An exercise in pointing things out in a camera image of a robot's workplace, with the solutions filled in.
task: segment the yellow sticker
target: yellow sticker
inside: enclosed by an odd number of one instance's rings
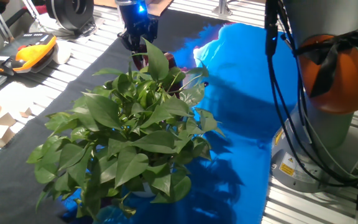
[[[278,144],[278,142],[280,141],[280,137],[283,134],[283,129],[281,129],[281,131],[278,131],[276,136],[274,137],[274,145],[276,146]]]
[[[292,176],[293,172],[294,172],[294,169],[292,169],[291,167],[285,165],[284,163],[281,164],[280,170],[283,171],[284,173],[290,175],[290,176]]]

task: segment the black mat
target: black mat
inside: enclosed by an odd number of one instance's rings
[[[167,10],[160,18],[158,39],[154,44],[164,51],[175,52],[185,45],[186,38],[198,38],[207,25],[224,24],[226,21],[202,17],[184,12]],[[127,70],[130,52],[120,41],[115,41],[66,90],[38,117],[29,121],[9,145],[0,150],[0,224],[63,223],[57,214],[65,210],[60,202],[48,199],[35,213],[35,204],[43,189],[34,177],[34,166],[26,164],[32,150],[44,143],[50,131],[44,126],[45,115],[71,108],[70,102],[81,96],[81,91],[102,85],[114,77],[92,77],[104,67]]]

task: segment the black cable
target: black cable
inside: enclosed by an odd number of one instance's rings
[[[296,49],[295,48],[295,42],[294,42],[293,37],[292,37],[292,35],[290,33],[290,28],[289,28],[289,25],[288,25],[287,15],[285,13],[285,10],[284,10],[284,7],[283,7],[283,4],[282,4],[281,1],[278,1],[278,6],[279,6],[279,9],[277,10],[277,12],[278,12],[278,15],[280,16],[280,19],[282,20],[282,24],[284,25],[285,32],[287,33],[288,39],[290,40],[289,43],[290,43],[292,49]],[[301,122],[302,122],[303,121],[303,115],[301,113],[302,111],[300,109],[301,108],[300,105],[303,105],[303,111],[304,111],[306,116],[307,116],[307,108],[306,108],[305,93],[303,91],[303,85],[300,85],[300,83],[301,83],[301,74],[300,74],[300,71],[299,71],[299,66],[298,66],[298,61],[297,60],[296,60],[296,66],[298,68],[298,95],[301,96],[300,99],[298,98],[298,112],[299,112],[299,116],[300,116],[300,119],[301,119]],[[291,128],[295,129],[288,110],[286,110],[286,107],[284,107],[284,109],[285,109],[285,112],[287,114],[288,120],[290,122]],[[323,171],[325,171],[327,174],[329,174],[332,178],[336,179],[338,182],[353,183],[356,179],[350,179],[350,178],[340,176],[335,171],[331,170],[329,168],[329,166],[322,160],[322,158],[321,158],[320,154],[318,153],[318,150],[316,149],[316,146],[314,144],[313,137],[310,134],[311,131],[310,131],[309,124],[306,123],[305,127],[306,127],[306,130],[307,130],[308,136],[311,139],[311,148],[312,148],[312,150],[314,150],[315,154],[317,155],[318,159],[321,161],[321,163],[323,165],[321,166],[319,163],[317,163],[316,159],[314,159],[313,157],[310,156],[308,151],[305,150],[305,148],[303,147],[302,143],[300,142],[300,139],[298,138],[297,133],[294,131],[295,138],[296,138],[298,144],[300,145],[300,147],[302,148],[302,150],[311,158],[311,160],[314,163],[316,163]]]
[[[279,120],[280,120],[280,123],[282,125],[282,128],[283,128],[283,131],[285,133],[285,135],[287,136],[287,141],[288,141],[288,144],[290,146],[290,149],[294,155],[294,158],[295,160],[297,161],[297,163],[300,165],[302,164],[302,162],[300,161],[299,157],[297,156],[297,153],[295,151],[295,148],[293,147],[293,144],[291,142],[291,139],[290,139],[290,135],[288,134],[288,131],[287,131],[287,128],[285,126],[285,123],[284,123],[284,120],[283,120],[283,116],[281,114],[281,111],[280,111],[280,108],[278,106],[278,101],[277,101],[277,96],[276,96],[276,87],[278,87],[278,84],[277,84],[277,81],[275,79],[275,73],[274,73],[274,69],[273,69],[273,63],[272,63],[272,58],[271,57],[267,57],[267,61],[268,61],[268,67],[269,67],[269,75],[270,75],[270,82],[271,82],[271,85],[272,85],[272,93],[273,93],[273,99],[274,99],[274,103],[275,103],[275,107],[276,107],[276,111],[277,111],[277,114],[278,114],[278,117],[279,117]],[[282,94],[281,94],[281,91],[279,88],[277,88],[277,93],[280,97],[280,99],[282,100]],[[283,107],[284,107],[284,110],[288,111],[286,106],[285,106],[285,102],[282,102],[283,104]],[[291,117],[289,116],[288,117],[288,121],[289,123],[291,124],[292,120],[291,120]],[[293,131],[294,133],[294,136],[295,138],[297,137],[297,133],[296,131]],[[321,165],[319,165],[317,162],[314,162],[317,166],[319,166],[322,170],[324,170],[324,168],[321,167]],[[314,180],[317,180],[318,182],[324,184],[324,185],[328,185],[328,186],[332,186],[332,187],[350,187],[350,186],[355,186],[358,184],[358,179],[354,179],[352,182],[348,182],[348,183],[343,183],[343,184],[331,184],[329,182],[326,182],[324,180],[321,180],[317,177],[315,177],[313,174],[311,174],[305,167],[303,166],[300,166],[304,172],[306,172],[312,179]]]

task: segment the white plant pot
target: white plant pot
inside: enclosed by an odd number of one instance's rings
[[[152,189],[150,189],[149,183],[144,182],[143,188],[144,188],[143,192],[132,192],[132,194],[142,198],[155,197],[155,194],[152,192]]]

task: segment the white cable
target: white cable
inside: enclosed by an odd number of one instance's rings
[[[317,138],[317,140],[320,142],[320,145],[321,145],[321,146],[323,147],[323,149],[327,152],[327,155],[332,159],[332,161],[333,161],[343,172],[345,172],[347,175],[349,175],[349,176],[351,176],[351,177],[353,177],[353,178],[358,178],[358,176],[356,177],[356,176],[354,176],[354,175],[348,173],[348,171],[346,171],[341,165],[339,165],[339,164],[336,162],[336,160],[332,157],[332,155],[328,152],[327,148],[324,146],[324,144],[323,144],[323,142],[321,141],[320,137],[317,135],[317,132],[316,132],[316,131],[314,130],[314,128],[312,127],[312,125],[311,125],[311,123],[310,123],[308,117],[307,117],[305,114],[303,114],[303,116],[305,117],[306,121],[308,122],[308,124],[309,124],[309,126],[310,126],[310,129],[311,129],[311,130],[313,131],[313,133],[316,135],[316,138]]]

